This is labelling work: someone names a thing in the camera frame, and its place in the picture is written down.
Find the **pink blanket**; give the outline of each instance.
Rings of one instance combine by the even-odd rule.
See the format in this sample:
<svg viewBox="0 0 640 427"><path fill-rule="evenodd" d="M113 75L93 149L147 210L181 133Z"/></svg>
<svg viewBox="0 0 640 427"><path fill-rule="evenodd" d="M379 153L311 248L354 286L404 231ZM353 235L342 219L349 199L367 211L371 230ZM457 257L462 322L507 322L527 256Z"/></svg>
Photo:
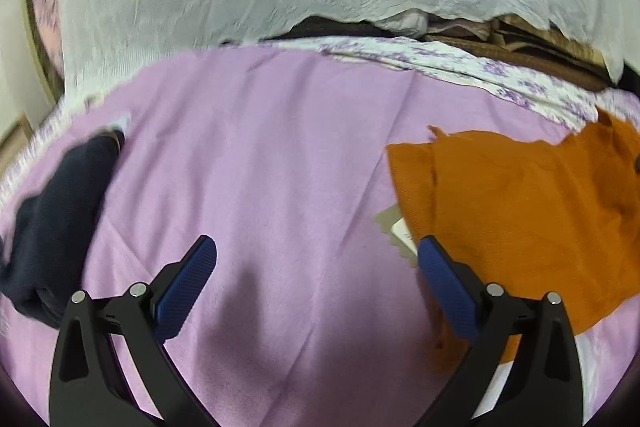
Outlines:
<svg viewBox="0 0 640 427"><path fill-rule="evenodd" d="M19 200L42 188L66 149L125 112L129 139L84 288L118 295L210 235L218 266L166 349L225 427L413 425L446 376L426 363L416 272L373 220L396 203L385 145L428 140L430 124L552 143L566 133L484 90L414 71L267 48L190 52L76 118L2 215L8 243ZM1 310L2 364L46 418L56 331L6 299Z"/></svg>

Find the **orange towel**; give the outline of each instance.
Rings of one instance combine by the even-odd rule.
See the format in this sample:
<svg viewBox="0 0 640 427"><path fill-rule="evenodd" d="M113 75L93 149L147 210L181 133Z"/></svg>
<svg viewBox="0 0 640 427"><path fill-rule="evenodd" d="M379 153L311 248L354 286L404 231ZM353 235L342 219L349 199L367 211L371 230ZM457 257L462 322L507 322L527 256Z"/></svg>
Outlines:
<svg viewBox="0 0 640 427"><path fill-rule="evenodd" d="M630 124L601 113L558 146L432 131L433 143L387 148L416 243L435 235L454 260L511 295L557 291L576 335L640 293L640 136ZM455 366L464 349L445 325L438 369Z"/></svg>

